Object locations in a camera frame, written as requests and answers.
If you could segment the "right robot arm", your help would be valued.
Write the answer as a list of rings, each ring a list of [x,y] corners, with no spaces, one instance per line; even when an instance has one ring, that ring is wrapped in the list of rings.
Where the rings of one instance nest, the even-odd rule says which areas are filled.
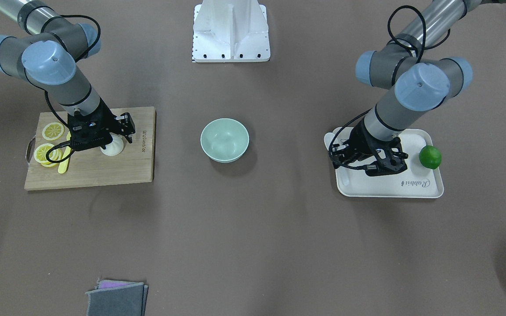
[[[98,22],[74,24],[40,0],[0,0],[0,12],[28,33],[0,35],[0,72],[43,90],[63,107],[74,151],[106,148],[113,134],[132,143],[132,116],[114,115],[77,65],[100,51]]]

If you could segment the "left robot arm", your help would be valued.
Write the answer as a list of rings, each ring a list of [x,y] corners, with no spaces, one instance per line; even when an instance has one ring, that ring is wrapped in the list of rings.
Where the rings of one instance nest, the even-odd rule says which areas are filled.
[[[450,98],[458,96],[473,80],[470,63],[461,57],[427,60],[424,52],[436,48],[450,35],[451,27],[483,0],[434,0],[416,19],[394,35],[382,50],[363,53],[355,68],[357,79],[387,90],[376,105],[354,118],[357,122],[346,140],[335,135],[328,146],[335,169],[363,170],[367,176],[395,175],[407,170],[408,153],[400,134],[417,119]]]

